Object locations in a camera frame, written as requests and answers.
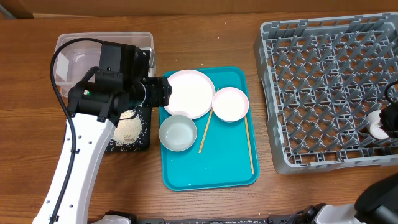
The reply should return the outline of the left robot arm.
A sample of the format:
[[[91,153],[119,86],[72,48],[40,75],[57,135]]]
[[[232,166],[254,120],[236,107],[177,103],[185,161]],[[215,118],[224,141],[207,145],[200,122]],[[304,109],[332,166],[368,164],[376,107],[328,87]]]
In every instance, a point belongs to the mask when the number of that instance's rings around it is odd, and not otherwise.
[[[149,76],[154,49],[101,41],[99,64],[70,88],[64,102],[54,67],[71,44],[61,45],[50,63],[50,81],[67,123],[60,159],[34,223],[86,223],[98,169],[121,114],[138,106],[167,106],[172,93],[167,78]]]

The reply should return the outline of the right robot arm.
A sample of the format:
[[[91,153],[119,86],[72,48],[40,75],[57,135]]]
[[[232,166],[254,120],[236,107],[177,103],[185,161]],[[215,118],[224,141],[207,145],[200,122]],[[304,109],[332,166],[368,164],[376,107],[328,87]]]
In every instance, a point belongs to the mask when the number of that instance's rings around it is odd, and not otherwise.
[[[380,140],[397,139],[397,103],[366,117],[368,131]],[[397,223],[397,174],[369,186],[354,204],[318,204],[292,215],[287,223]]]

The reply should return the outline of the white cup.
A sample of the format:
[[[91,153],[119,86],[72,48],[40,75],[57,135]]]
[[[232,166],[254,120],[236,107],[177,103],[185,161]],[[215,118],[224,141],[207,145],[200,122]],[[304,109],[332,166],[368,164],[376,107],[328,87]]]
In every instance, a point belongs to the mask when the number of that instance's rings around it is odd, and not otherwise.
[[[381,110],[375,110],[366,116],[368,122],[367,129],[370,135],[376,139],[387,139],[389,136],[382,129],[382,123],[380,118]]]

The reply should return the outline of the wooden chopstick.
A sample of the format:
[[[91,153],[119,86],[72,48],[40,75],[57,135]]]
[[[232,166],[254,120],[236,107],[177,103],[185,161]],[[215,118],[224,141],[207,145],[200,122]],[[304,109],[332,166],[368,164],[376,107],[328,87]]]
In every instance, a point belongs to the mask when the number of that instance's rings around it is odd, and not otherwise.
[[[246,130],[246,138],[247,138],[247,142],[248,142],[248,153],[249,153],[249,161],[250,161],[250,165],[251,165],[251,173],[252,173],[252,175],[254,175],[254,164],[253,164],[253,160],[252,160],[252,149],[251,149],[251,140],[250,140],[250,134],[249,134],[249,128],[248,128],[247,115],[245,115],[245,117],[244,117],[244,123],[245,123],[245,130]]]
[[[204,130],[203,137],[202,137],[201,144],[200,144],[200,148],[199,148],[199,151],[198,151],[199,154],[202,153],[203,146],[204,146],[205,139],[206,139],[206,135],[207,135],[207,132],[208,132],[208,128],[209,128],[210,123],[211,123],[212,115],[213,115],[213,106],[212,106],[211,109],[210,109],[210,113],[209,113],[209,116],[208,116],[208,120],[207,120],[207,122],[206,122],[205,130]]]

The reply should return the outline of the white rice pile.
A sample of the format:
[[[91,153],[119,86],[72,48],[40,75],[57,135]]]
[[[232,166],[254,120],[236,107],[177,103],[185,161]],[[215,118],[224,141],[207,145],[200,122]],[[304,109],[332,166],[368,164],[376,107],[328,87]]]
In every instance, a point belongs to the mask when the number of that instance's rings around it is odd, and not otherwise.
[[[144,144],[144,135],[147,128],[146,122],[140,117],[140,110],[127,110],[122,113],[112,140],[115,146],[121,147],[123,151],[137,150]]]

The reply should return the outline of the white bowl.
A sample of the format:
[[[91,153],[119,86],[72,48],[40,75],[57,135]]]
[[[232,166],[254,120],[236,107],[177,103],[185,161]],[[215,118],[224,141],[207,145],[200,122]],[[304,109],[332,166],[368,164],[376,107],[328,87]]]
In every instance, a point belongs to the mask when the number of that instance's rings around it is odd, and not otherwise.
[[[219,119],[233,123],[246,116],[249,111],[249,100],[242,90],[225,87],[215,93],[212,109]]]

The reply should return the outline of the grey bowl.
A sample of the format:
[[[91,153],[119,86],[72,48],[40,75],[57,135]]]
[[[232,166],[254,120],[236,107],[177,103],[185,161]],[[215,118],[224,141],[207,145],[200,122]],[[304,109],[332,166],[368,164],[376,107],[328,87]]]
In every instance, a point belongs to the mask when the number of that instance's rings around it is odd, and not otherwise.
[[[190,148],[196,141],[197,127],[184,115],[173,115],[166,118],[159,128],[161,144],[173,152],[182,152]]]

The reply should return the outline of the white plate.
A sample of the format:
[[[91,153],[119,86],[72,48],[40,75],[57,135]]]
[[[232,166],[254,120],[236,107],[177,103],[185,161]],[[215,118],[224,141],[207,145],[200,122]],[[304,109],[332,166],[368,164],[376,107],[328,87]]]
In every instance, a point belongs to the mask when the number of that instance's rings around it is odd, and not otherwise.
[[[207,75],[198,70],[180,70],[167,77],[167,80],[172,87],[172,94],[169,104],[164,108],[170,115],[197,119],[209,112],[216,90]]]

